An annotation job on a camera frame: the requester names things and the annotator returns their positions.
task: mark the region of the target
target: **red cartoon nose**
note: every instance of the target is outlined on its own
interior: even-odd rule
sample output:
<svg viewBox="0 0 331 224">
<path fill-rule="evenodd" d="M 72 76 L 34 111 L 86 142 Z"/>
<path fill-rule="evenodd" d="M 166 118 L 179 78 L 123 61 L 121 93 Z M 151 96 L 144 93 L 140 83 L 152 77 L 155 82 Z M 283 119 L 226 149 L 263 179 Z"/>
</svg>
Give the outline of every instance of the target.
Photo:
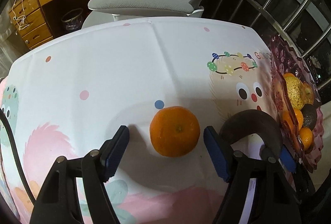
<svg viewBox="0 0 331 224">
<path fill-rule="evenodd" d="M 256 95 L 254 93 L 252 93 L 251 98 L 252 98 L 253 102 L 258 101 L 258 98 L 256 97 Z"/>
</svg>

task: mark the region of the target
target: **pink glass bowl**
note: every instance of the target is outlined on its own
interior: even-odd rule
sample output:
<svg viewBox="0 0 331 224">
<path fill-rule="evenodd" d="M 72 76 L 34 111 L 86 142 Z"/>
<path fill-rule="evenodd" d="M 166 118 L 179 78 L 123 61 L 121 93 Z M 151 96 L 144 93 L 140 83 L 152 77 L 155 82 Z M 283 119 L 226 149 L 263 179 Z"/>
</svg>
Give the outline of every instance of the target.
<svg viewBox="0 0 331 224">
<path fill-rule="evenodd" d="M 270 41 L 271 49 L 271 73 L 274 101 L 276 104 L 278 116 L 282 126 L 283 138 L 288 140 L 294 149 L 294 157 L 296 159 L 301 158 L 307 170 L 311 173 L 317 169 L 317 163 L 321 159 L 321 150 L 323 148 L 322 136 L 324 134 L 323 129 L 323 114 L 320 106 L 321 101 L 317 92 L 316 85 L 310 75 L 309 70 L 304 66 L 303 60 L 299 58 L 294 49 L 288 45 L 288 43 L 279 36 L 275 36 Z M 304 151 L 303 144 L 299 137 L 298 122 L 294 114 L 292 105 L 287 96 L 286 82 L 283 77 L 285 73 L 292 73 L 302 83 L 307 83 L 314 92 L 314 107 L 317 110 L 317 123 L 312 131 L 313 142 L 309 149 Z M 288 111 L 292 120 L 294 131 L 290 131 L 287 122 L 281 120 L 282 114 Z"/>
</svg>

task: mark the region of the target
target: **blue gripper pad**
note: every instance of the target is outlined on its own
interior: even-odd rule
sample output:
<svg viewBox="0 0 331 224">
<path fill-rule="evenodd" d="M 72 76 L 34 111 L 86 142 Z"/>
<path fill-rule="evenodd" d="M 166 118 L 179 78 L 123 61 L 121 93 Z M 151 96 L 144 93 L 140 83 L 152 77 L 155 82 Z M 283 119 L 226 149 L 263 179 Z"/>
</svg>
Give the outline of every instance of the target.
<svg viewBox="0 0 331 224">
<path fill-rule="evenodd" d="M 217 175 L 225 182 L 229 182 L 232 176 L 233 149 L 219 137 L 212 126 L 208 126 L 204 130 L 204 143 Z"/>
<path fill-rule="evenodd" d="M 295 173 L 297 164 L 285 145 L 282 147 L 279 158 L 289 172 Z"/>
<path fill-rule="evenodd" d="M 129 140 L 128 127 L 120 126 L 100 156 L 100 163 L 104 167 L 100 178 L 103 182 L 107 182 L 109 178 L 115 175 Z"/>
</svg>

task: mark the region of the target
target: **orange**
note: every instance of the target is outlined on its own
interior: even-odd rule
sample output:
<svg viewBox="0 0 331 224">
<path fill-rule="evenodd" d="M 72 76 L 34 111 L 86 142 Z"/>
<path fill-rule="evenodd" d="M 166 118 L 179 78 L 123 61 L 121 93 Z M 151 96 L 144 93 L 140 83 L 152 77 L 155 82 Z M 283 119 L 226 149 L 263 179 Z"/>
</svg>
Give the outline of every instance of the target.
<svg viewBox="0 0 331 224">
<path fill-rule="evenodd" d="M 294 113 L 295 113 L 295 117 L 297 118 L 297 123 L 298 123 L 297 129 L 300 131 L 300 129 L 302 127 L 302 124 L 303 124 L 303 115 L 302 115 L 302 112 L 299 109 L 293 108 L 293 110 L 294 110 Z M 292 122 L 291 117 L 290 117 L 290 113 L 288 111 L 283 112 L 282 119 L 287 122 L 291 132 L 293 133 L 294 126 L 293 126 L 293 122 Z"/>
<path fill-rule="evenodd" d="M 152 145 L 159 154 L 181 157 L 197 145 L 200 126 L 190 110 L 184 107 L 167 107 L 155 114 L 149 133 Z"/>
<path fill-rule="evenodd" d="M 295 77 L 292 73 L 285 73 L 283 77 Z"/>
<path fill-rule="evenodd" d="M 312 144 L 312 138 L 313 138 L 312 131 L 307 127 L 303 127 L 299 131 L 299 135 L 305 150 L 307 150 Z"/>
</svg>

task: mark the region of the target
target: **white tablecloth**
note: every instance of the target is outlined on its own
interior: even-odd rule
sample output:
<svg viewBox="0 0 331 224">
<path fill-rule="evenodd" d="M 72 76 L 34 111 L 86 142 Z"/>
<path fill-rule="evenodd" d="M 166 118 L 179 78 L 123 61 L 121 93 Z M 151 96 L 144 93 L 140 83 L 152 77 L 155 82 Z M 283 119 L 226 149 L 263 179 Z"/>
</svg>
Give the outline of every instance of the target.
<svg viewBox="0 0 331 224">
<path fill-rule="evenodd" d="M 65 35 L 15 61 L 2 87 L 1 108 L 9 115 L 35 195 L 56 157 L 82 157 L 112 138 L 120 125 L 129 127 L 130 143 L 106 183 L 119 220 L 128 224 L 211 223 L 227 188 L 202 135 L 181 158 L 156 153 L 149 125 L 158 109 L 188 108 L 201 133 L 209 125 L 219 131 L 242 110 L 259 106 L 272 116 L 275 112 L 270 51 L 257 33 L 199 18 L 140 18 Z M 21 222 L 28 223 L 32 204 L 2 126 L 0 135 L 0 190 Z M 254 141 L 260 146 L 250 136 L 234 147 L 258 157 Z M 81 180 L 78 192 L 85 222 L 91 223 Z"/>
</svg>

